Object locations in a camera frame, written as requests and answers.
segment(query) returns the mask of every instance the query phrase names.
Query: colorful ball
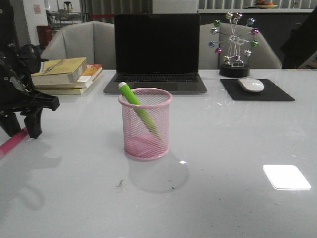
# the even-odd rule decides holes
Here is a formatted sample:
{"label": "colorful ball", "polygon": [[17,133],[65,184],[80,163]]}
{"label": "colorful ball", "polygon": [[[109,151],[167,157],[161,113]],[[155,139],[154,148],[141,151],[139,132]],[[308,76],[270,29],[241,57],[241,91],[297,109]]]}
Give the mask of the colorful ball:
{"label": "colorful ball", "polygon": [[251,26],[251,25],[253,25],[254,23],[255,23],[255,19],[252,18],[252,17],[247,20],[247,25],[248,25],[248,26]]}
{"label": "colorful ball", "polygon": [[221,21],[220,21],[220,20],[215,20],[215,21],[213,22],[213,25],[216,26],[216,27],[220,26],[220,24],[221,24]]}
{"label": "colorful ball", "polygon": [[251,47],[257,47],[258,44],[259,44],[258,41],[253,40],[253,41],[251,42]]}
{"label": "colorful ball", "polygon": [[233,16],[233,14],[231,12],[227,12],[227,14],[226,14],[226,18],[227,19],[231,19],[232,16]]}
{"label": "colorful ball", "polygon": [[214,52],[215,52],[216,55],[220,55],[221,52],[222,52],[222,49],[221,48],[217,48]]}
{"label": "colorful ball", "polygon": [[241,17],[242,17],[242,13],[240,13],[240,12],[237,12],[234,14],[234,18],[237,18],[238,20],[240,20]]}
{"label": "colorful ball", "polygon": [[214,47],[215,45],[216,45],[216,42],[215,41],[210,41],[209,43],[208,43],[208,45],[209,45],[209,47]]}
{"label": "colorful ball", "polygon": [[259,32],[260,32],[260,31],[258,30],[258,28],[253,28],[253,29],[251,30],[251,35],[255,36],[255,35],[257,35]]}
{"label": "colorful ball", "polygon": [[210,30],[210,33],[211,33],[212,35],[216,34],[217,32],[218,32],[218,29],[217,29],[217,28],[212,28],[212,29]]}
{"label": "colorful ball", "polygon": [[249,57],[252,54],[252,51],[250,50],[244,50],[243,55],[246,57]]}

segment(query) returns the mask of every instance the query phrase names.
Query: glossy table surface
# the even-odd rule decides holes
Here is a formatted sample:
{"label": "glossy table surface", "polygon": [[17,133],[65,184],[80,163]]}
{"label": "glossy table surface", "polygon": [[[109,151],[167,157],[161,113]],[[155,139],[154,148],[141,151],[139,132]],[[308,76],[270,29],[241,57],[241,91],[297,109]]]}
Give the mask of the glossy table surface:
{"label": "glossy table surface", "polygon": [[[208,93],[174,95],[170,151],[148,162],[124,153],[114,73],[59,96],[40,137],[0,159],[0,237],[316,237],[317,71],[251,70],[294,102],[233,101],[200,71]],[[263,165],[295,165],[312,188],[276,190]]]}

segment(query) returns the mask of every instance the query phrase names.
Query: white mouse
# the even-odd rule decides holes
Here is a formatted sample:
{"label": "white mouse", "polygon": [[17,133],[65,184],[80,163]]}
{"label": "white mouse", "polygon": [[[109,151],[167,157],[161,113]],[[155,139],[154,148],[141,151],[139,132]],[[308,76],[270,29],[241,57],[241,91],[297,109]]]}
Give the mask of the white mouse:
{"label": "white mouse", "polygon": [[241,78],[238,79],[240,86],[247,92],[261,92],[264,89],[263,83],[258,79]]}

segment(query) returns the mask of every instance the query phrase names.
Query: bowl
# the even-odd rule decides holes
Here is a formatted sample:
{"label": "bowl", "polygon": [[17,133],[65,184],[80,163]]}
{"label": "bowl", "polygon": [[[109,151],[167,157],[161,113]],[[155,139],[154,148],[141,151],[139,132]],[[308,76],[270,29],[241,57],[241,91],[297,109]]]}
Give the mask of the bowl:
{"label": "bowl", "polygon": [[271,8],[277,7],[278,5],[256,5],[256,6],[261,9],[271,9]]}

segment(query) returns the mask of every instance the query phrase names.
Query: laptop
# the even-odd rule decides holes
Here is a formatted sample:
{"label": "laptop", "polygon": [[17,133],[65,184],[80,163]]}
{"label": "laptop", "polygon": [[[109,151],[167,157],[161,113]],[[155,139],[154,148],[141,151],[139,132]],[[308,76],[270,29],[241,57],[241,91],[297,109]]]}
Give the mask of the laptop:
{"label": "laptop", "polygon": [[207,92],[198,74],[199,14],[118,14],[114,30],[116,74],[105,93],[119,93],[120,82],[173,94]]}

